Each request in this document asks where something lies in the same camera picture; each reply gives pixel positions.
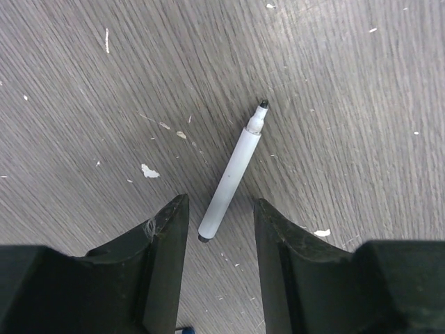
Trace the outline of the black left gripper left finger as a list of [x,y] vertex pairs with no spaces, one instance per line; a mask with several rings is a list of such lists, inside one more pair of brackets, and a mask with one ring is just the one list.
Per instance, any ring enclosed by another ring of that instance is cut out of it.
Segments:
[[174,333],[188,238],[189,198],[87,252],[90,333]]

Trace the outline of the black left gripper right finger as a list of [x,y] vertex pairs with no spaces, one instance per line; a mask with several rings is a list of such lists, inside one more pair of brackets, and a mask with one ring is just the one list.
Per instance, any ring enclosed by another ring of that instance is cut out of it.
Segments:
[[296,225],[267,200],[254,204],[267,333],[354,333],[351,253]]

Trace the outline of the white pen black tip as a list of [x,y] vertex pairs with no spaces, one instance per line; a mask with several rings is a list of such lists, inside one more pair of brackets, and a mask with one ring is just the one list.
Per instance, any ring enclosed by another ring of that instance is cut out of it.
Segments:
[[207,243],[213,239],[241,183],[261,138],[268,100],[262,100],[239,136],[216,191],[198,228],[198,239]]

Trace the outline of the white pen blue end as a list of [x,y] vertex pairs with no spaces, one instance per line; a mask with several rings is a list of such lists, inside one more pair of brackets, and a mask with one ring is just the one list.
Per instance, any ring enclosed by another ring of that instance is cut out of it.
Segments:
[[175,334],[195,334],[193,327],[179,328],[175,331]]

